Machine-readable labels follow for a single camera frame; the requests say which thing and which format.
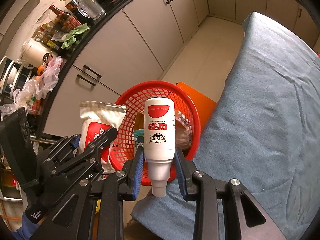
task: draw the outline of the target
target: black countertop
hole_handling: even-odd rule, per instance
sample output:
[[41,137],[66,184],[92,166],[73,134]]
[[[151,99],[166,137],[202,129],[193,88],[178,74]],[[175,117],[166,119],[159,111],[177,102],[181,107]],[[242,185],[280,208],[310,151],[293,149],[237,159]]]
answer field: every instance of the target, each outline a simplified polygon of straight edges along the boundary
[[122,10],[126,5],[128,5],[133,0],[117,0],[112,5],[109,5],[105,3],[105,1],[101,0],[99,3],[101,6],[105,9],[106,15],[101,17],[99,22],[97,22],[94,26],[92,26],[89,30],[89,32],[83,37],[83,39],[80,41],[80,43],[77,45],[77,47],[73,50],[73,52],[66,58],[66,63],[62,67],[60,73],[59,73],[59,82],[54,87],[53,91],[48,94],[47,98],[44,101],[44,110],[41,116],[38,118],[38,128],[36,131],[36,138],[39,139],[43,133],[45,123],[47,121],[51,106],[53,104],[53,101],[58,93],[58,90],[67,75],[68,71],[72,67],[72,64],[76,60],[76,58],[79,56],[81,51],[84,49],[84,47],[88,44],[88,42],[91,40],[91,38],[120,10]]

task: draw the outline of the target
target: blue sleeve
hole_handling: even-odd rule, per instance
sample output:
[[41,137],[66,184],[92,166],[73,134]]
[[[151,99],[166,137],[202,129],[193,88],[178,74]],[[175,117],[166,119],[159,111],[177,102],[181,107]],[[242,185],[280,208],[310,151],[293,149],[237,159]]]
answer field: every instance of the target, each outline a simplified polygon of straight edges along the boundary
[[22,227],[20,227],[16,232],[12,232],[13,236],[17,240],[28,240],[33,233],[37,230],[39,225],[32,223],[26,214],[22,214]]

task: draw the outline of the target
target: green rag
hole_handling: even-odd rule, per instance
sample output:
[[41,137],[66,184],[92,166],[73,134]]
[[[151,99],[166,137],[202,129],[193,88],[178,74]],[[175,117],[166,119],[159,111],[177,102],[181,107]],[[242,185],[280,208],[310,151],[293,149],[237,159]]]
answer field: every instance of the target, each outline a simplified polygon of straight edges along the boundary
[[64,40],[61,48],[64,49],[70,49],[71,48],[71,45],[73,43],[76,42],[76,38],[75,36],[79,35],[79,34],[82,34],[84,32],[86,32],[87,30],[89,30],[89,26],[87,23],[85,24],[82,24],[80,26],[77,26],[76,28],[74,28],[73,30],[71,30],[67,36],[66,36],[66,39]]

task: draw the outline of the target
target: white bottle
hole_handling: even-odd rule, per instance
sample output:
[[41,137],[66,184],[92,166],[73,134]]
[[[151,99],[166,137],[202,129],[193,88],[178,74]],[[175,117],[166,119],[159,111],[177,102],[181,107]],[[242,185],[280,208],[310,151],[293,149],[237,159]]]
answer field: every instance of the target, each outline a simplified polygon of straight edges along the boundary
[[169,98],[148,99],[144,106],[144,157],[156,197],[165,196],[174,148],[174,102]]

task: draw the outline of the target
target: clear glass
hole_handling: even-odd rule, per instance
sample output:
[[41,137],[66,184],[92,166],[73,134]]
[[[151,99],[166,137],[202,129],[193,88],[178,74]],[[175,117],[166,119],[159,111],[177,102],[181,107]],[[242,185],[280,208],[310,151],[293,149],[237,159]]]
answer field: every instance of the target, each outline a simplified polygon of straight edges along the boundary
[[96,0],[80,0],[79,7],[84,10],[94,21],[106,14],[105,10]]

